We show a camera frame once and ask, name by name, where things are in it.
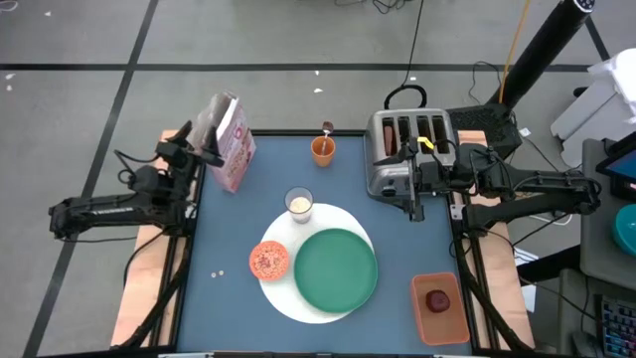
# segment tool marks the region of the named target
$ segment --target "toaster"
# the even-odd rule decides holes
[[[455,142],[450,116],[443,109],[415,108],[389,109],[374,113],[369,118],[365,132],[364,150],[369,196],[383,198],[409,195],[408,163],[374,165],[398,153],[400,144],[409,137],[427,137],[431,142],[448,139]],[[442,165],[452,166],[455,151],[452,145],[440,142],[434,149],[419,143],[415,164],[435,161],[433,153]]]

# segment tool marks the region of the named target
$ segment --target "yellow clip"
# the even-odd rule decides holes
[[[417,138],[417,142],[424,143],[424,145],[426,145],[428,147],[428,149],[434,149],[435,148],[435,145],[430,140],[428,140],[428,138],[426,138],[426,137],[418,137]]]

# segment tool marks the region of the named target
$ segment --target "teal bowl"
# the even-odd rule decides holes
[[[636,257],[636,204],[623,207],[618,212],[613,232],[616,245]]]

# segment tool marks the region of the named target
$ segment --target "green plate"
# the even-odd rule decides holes
[[[330,313],[360,307],[376,288],[378,264],[367,242],[343,229],[312,235],[294,262],[300,294],[314,307]]]

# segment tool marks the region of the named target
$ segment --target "floor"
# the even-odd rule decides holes
[[[125,190],[115,179],[120,167],[113,149],[149,156],[163,129],[194,118],[220,90],[241,97],[254,128],[316,128],[325,119],[340,129],[364,128],[404,77],[418,6],[408,2],[382,15],[371,1],[344,7],[329,0],[18,3],[12,12],[0,11],[3,357],[108,348],[132,243],[63,249],[48,232],[47,208],[81,193]],[[595,45],[583,27],[555,64],[591,65],[601,61],[599,54],[636,46],[630,35],[636,3],[597,3],[591,18],[602,42]],[[523,4],[424,2],[413,56],[422,71],[410,76],[427,89],[429,107],[474,103],[468,96],[472,64],[504,63]],[[553,0],[533,1],[516,57],[554,6]],[[481,100],[497,86],[488,69],[475,81],[473,93]],[[553,68],[515,108],[521,126],[561,169],[549,127],[573,101],[571,91],[589,82],[581,66]],[[415,103],[405,93],[394,107]],[[514,164],[550,169],[527,144]],[[517,220],[511,236],[518,239],[540,224]],[[521,248],[549,255],[575,245],[578,227],[578,218],[565,228],[550,226]],[[92,230],[81,237],[134,233]],[[557,302],[543,291],[537,300],[531,317],[536,338],[551,344]]]

